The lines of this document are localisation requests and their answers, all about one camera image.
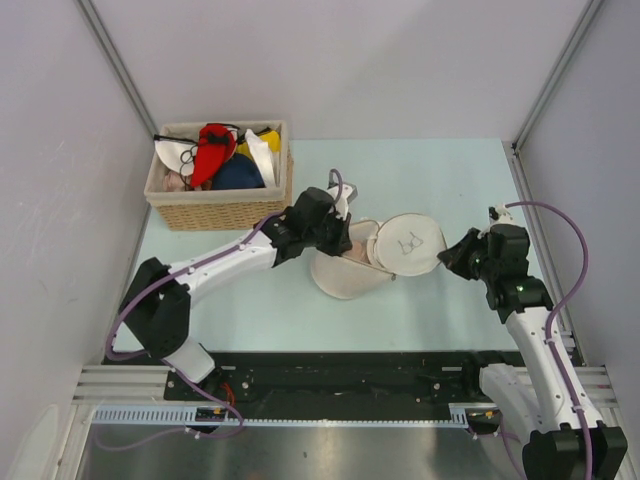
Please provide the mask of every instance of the wicker basket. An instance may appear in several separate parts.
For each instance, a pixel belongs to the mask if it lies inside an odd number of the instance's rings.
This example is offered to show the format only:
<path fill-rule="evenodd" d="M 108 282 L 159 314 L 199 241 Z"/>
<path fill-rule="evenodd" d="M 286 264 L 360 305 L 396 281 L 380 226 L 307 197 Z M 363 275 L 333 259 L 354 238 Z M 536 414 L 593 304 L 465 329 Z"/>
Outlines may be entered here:
<path fill-rule="evenodd" d="M 164 192 L 162 179 L 167 167 L 154 154 L 144 194 L 149 204 L 162 216 L 170 230 L 239 230 L 250 228 L 264 216 L 284 210 L 291 204 L 293 158 L 289 151 L 289 136 L 282 121 L 220 122 L 233 123 L 244 133 L 269 127 L 280 134 L 280 155 L 276 155 L 276 186 L 246 190 L 215 190 L 203 192 Z M 162 127 L 161 134 L 198 139 L 205 123 L 175 123 Z"/>

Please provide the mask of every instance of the yellow cloth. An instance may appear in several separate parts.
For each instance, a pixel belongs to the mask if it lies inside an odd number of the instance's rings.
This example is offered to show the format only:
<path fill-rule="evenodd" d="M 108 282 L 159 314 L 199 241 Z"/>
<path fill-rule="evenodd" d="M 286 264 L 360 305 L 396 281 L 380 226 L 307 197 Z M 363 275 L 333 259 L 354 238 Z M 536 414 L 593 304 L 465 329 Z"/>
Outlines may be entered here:
<path fill-rule="evenodd" d="M 260 140 L 264 140 L 269 144 L 269 148 L 272 152 L 277 153 L 280 151 L 280 135 L 275 130 L 269 130 L 264 133 L 256 133 L 256 135 L 260 138 Z M 251 156 L 251 152 L 249 151 L 249 144 L 245 141 L 236 147 L 236 153 L 241 153 L 246 155 L 251 160 L 253 157 Z"/>

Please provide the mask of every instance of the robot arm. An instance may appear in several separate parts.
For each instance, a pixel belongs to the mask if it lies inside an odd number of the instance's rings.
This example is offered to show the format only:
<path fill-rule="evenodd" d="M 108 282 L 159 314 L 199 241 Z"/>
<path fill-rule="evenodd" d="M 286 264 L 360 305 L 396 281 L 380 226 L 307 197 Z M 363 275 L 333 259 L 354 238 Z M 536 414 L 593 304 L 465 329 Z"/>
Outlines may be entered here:
<path fill-rule="evenodd" d="M 586 478 L 584 424 L 593 446 L 595 478 L 613 479 L 627 450 L 624 434 L 604 425 L 580 384 L 549 318 L 553 304 L 547 289 L 528 274 L 527 231 L 504 207 L 491 208 L 489 214 L 489 228 L 472 228 L 438 258 L 458 276 L 485 283 L 489 307 L 515 340 L 535 394 L 504 363 L 482 366 L 480 389 L 515 429 L 528 479 Z"/>
<path fill-rule="evenodd" d="M 171 265 L 155 257 L 145 261 L 120 307 L 121 315 L 130 309 L 124 323 L 149 356 L 169 363 L 194 383 L 202 382 L 215 363 L 189 337 L 191 308 L 212 290 L 296 258 L 305 248 L 333 256 L 349 250 L 348 207 L 356 196 L 356 187 L 350 184 L 330 182 L 326 191 L 311 187 L 295 205 L 266 217 L 224 247 Z M 168 281 L 154 288 L 161 279 Z"/>

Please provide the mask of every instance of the metal frame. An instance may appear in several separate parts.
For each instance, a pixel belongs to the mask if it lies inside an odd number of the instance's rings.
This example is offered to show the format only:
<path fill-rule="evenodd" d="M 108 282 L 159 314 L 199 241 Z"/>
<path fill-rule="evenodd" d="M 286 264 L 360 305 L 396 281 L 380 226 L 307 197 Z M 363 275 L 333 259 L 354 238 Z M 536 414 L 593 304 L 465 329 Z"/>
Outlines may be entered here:
<path fill-rule="evenodd" d="M 529 388 L 531 379 L 525 368 L 517 368 L 519 380 Z M 615 393 L 606 369 L 578 367 L 580 382 L 602 414 L 607 425 L 623 426 Z M 140 425 L 189 424 L 192 412 L 207 402 L 168 402 L 163 399 L 169 374 L 165 366 L 95 365 L 83 369 L 69 414 L 68 435 L 60 450 L 59 460 L 51 472 L 51 479 L 74 480 L 80 469 L 89 429 L 94 423 L 135 423 Z M 452 403 L 452 420 L 447 422 L 295 422 L 264 419 L 250 423 L 253 427 L 269 426 L 353 426 L 353 427 L 413 427 L 466 428 L 466 410 L 494 409 L 493 403 Z M 616 477 L 636 479 L 636 469 L 630 455 L 625 458 Z"/>
<path fill-rule="evenodd" d="M 104 22 L 100 18 L 98 11 L 96 10 L 95 5 L 91 0 L 74 0 L 78 8 L 80 9 L 80 13 L 82 17 L 85 19 L 89 30 L 95 37 L 98 42 L 98 47 L 102 50 L 107 63 L 113 70 L 118 82 L 122 86 L 129 102 L 131 102 L 131 106 L 134 111 L 140 118 L 140 121 L 145 126 L 147 131 L 149 132 L 149 136 L 153 136 L 158 133 L 158 127 L 153 120 L 153 117 L 149 113 L 145 102 L 138 91 L 138 87 L 136 87 L 133 78 L 129 74 L 127 67 L 125 66 L 118 50 L 116 49 L 115 44 L 111 40 L 109 33 L 107 32 L 106 27 L 104 26 Z"/>
<path fill-rule="evenodd" d="M 604 3 L 605 0 L 589 0 L 585 8 L 582 10 L 576 26 L 573 28 L 571 35 L 569 35 L 567 43 L 564 45 L 558 60 L 556 60 L 556 63 L 551 69 L 551 73 L 547 77 L 542 90 L 533 103 L 533 107 L 531 107 L 531 110 L 527 114 L 527 118 L 513 141 L 513 148 L 516 152 L 520 152 L 523 145 L 529 138 L 533 127 L 536 125 L 538 118 L 540 118 L 544 112 L 544 109 L 553 96 L 553 93 L 564 78 L 565 73 L 575 58 L 577 51 L 582 45 Z"/>

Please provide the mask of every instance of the metal floor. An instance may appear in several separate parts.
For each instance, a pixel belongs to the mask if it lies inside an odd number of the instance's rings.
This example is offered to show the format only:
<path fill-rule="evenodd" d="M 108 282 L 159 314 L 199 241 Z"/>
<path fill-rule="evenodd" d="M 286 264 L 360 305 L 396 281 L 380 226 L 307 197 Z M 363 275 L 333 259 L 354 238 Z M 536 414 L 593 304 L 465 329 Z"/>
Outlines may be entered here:
<path fill-rule="evenodd" d="M 94 425 L 90 438 L 125 445 L 165 428 Z M 461 429 L 264 427 L 226 440 L 177 433 L 119 453 L 87 445 L 78 480 L 518 478 L 501 438 L 474 441 Z M 518 443 L 511 447 L 519 459 Z"/>

